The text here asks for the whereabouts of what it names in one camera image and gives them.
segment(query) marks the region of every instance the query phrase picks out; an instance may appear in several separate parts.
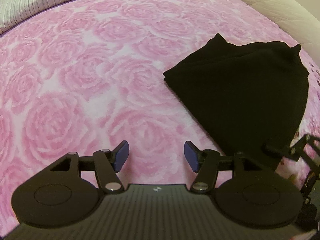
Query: white logo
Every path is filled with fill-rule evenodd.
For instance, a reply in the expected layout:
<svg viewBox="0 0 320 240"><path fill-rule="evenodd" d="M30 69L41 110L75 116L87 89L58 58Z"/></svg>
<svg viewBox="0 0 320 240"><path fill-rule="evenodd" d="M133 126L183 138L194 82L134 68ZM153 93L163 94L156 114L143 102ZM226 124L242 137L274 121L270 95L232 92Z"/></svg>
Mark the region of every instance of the white logo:
<svg viewBox="0 0 320 240"><path fill-rule="evenodd" d="M160 187L154 187L154 188L153 188L153 190L154 190L155 192L159 192L161 189L162 189L162 188L160 188Z"/></svg>

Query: folded black garment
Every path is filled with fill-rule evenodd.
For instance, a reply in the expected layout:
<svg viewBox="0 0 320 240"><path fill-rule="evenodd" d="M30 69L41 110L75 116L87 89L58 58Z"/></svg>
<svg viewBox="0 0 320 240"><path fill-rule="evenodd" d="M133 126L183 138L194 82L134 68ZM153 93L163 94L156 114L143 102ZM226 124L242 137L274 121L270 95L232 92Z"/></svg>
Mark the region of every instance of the folded black garment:
<svg viewBox="0 0 320 240"><path fill-rule="evenodd" d="M275 170L281 157L263 146L289 146L306 108L300 50L280 41L236 46L217 34L164 80L226 155L242 151Z"/></svg>

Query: pink floral blanket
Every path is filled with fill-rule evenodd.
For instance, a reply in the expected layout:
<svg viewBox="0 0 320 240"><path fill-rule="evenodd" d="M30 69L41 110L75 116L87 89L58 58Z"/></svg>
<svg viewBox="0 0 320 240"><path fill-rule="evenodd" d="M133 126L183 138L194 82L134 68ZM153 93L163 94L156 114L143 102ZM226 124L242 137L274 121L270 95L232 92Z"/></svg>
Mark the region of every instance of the pink floral blanket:
<svg viewBox="0 0 320 240"><path fill-rule="evenodd" d="M16 187L70 151L91 155L127 140L130 157L119 173L125 185L189 185L195 174L184 142L217 145L162 73L216 33L236 45L297 44L240 0L74 0L1 35L0 235L18 224L10 204ZM294 141L320 136L320 71L300 55L310 85ZM301 187L308 169L283 160L277 172ZM96 184L91 172L82 177ZM218 184L228 178L221 172Z"/></svg>

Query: pink rose pattern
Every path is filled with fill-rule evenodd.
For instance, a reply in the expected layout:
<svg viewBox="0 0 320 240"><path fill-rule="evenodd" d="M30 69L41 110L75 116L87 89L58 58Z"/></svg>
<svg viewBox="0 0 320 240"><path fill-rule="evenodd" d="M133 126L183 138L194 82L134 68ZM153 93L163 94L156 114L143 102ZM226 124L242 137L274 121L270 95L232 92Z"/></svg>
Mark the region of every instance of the pink rose pattern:
<svg viewBox="0 0 320 240"><path fill-rule="evenodd" d="M124 184L190 185L195 174L183 143L218 148L162 73L216 33L236 45L297 44L239 0L74 0L1 35L0 235L18 223L10 205L16 187L69 151L91 155L127 140ZM294 141L307 132L320 136L320 69L304 50L300 55L309 96ZM283 160L277 172L294 175L300 188L308 168ZM229 178L219 173L218 185Z"/></svg>

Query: black fabric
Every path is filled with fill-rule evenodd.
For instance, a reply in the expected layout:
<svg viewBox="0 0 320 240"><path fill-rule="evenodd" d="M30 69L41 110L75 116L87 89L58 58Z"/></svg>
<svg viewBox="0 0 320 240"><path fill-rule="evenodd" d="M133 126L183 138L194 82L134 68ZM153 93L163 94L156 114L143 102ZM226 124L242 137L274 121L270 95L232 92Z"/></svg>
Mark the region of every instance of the black fabric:
<svg viewBox="0 0 320 240"><path fill-rule="evenodd" d="M262 147L288 146L307 103L300 50L280 41L236 46L217 34L164 80L226 155L243 151L275 170L281 157Z"/></svg>

